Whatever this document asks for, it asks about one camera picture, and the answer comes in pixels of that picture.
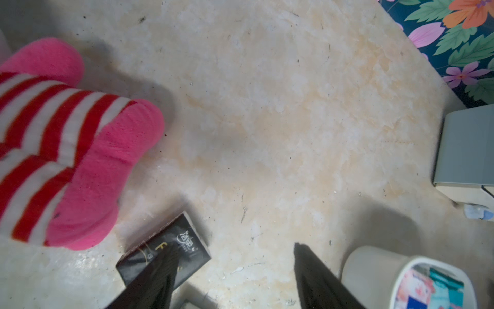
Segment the teal cartoon tissue pack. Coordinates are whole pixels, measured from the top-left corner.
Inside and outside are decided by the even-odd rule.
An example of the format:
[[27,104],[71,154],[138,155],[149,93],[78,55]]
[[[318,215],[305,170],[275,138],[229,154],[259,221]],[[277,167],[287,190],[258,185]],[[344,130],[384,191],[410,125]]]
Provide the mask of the teal cartoon tissue pack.
[[464,283],[437,269],[430,268],[429,278],[435,291],[428,304],[429,309],[461,309],[464,303]]

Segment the pink Tempo tissue pack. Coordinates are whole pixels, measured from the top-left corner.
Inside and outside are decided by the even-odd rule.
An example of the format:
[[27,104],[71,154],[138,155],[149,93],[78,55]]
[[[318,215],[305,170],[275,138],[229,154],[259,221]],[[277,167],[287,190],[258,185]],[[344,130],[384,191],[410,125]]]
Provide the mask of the pink Tempo tissue pack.
[[427,309],[435,291],[432,280],[415,269],[409,269],[398,287],[395,309]]

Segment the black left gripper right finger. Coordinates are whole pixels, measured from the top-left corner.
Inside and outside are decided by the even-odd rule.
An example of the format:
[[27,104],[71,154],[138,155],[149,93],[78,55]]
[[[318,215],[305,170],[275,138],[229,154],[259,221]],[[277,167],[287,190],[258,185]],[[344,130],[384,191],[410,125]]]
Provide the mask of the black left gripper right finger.
[[302,308],[363,308],[305,244],[294,244],[295,279]]

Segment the white plastic storage box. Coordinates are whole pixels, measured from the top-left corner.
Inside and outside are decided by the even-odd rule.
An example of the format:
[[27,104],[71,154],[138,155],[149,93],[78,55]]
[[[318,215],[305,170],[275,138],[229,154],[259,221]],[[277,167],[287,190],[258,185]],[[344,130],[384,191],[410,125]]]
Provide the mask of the white plastic storage box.
[[477,308],[466,273],[425,256],[372,246],[347,258],[342,283],[365,308]]

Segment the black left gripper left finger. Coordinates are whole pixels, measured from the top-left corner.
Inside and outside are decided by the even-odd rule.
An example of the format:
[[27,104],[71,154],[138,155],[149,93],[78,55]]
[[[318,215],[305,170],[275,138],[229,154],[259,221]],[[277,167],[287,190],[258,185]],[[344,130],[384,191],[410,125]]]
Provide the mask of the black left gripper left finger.
[[169,308],[178,263],[178,246],[166,247],[107,309]]

